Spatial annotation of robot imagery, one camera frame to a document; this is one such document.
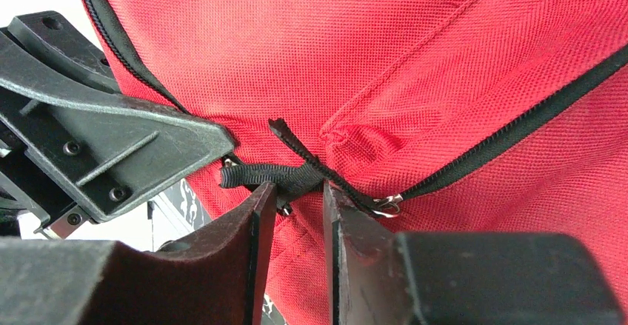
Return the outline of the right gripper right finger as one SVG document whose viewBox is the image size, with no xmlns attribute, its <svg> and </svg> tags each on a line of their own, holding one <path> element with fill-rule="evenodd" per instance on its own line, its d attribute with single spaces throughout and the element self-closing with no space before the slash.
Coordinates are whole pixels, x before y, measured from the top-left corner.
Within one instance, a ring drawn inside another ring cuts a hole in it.
<svg viewBox="0 0 628 325">
<path fill-rule="evenodd" d="M 622 324 L 575 238 L 530 232 L 391 232 L 324 187 L 331 324 Z"/>
</svg>

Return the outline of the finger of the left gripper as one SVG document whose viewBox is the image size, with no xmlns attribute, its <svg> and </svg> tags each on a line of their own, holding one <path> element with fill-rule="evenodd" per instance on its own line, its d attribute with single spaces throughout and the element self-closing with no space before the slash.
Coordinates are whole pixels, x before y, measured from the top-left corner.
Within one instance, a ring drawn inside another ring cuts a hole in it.
<svg viewBox="0 0 628 325">
<path fill-rule="evenodd" d="M 1 29 L 1 220 L 66 238 L 231 153 L 219 124 L 121 94 L 102 51 L 45 11 Z"/>
</svg>

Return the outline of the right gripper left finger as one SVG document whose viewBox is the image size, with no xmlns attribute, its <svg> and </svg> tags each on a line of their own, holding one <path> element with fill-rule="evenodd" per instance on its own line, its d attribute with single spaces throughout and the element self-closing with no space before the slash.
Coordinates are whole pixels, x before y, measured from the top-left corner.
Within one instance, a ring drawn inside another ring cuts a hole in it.
<svg viewBox="0 0 628 325">
<path fill-rule="evenodd" d="M 1 239 L 3 324 L 259 324 L 276 187 L 157 252 Z"/>
</svg>

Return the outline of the red student backpack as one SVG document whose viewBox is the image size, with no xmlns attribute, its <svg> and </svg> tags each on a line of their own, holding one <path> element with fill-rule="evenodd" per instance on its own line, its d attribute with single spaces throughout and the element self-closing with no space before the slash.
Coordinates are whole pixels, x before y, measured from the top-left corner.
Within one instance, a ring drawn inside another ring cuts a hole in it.
<svg viewBox="0 0 628 325">
<path fill-rule="evenodd" d="M 82 0 L 121 91 L 298 167 L 282 118 L 398 231 L 561 232 L 627 308 L 627 0 Z"/>
</svg>

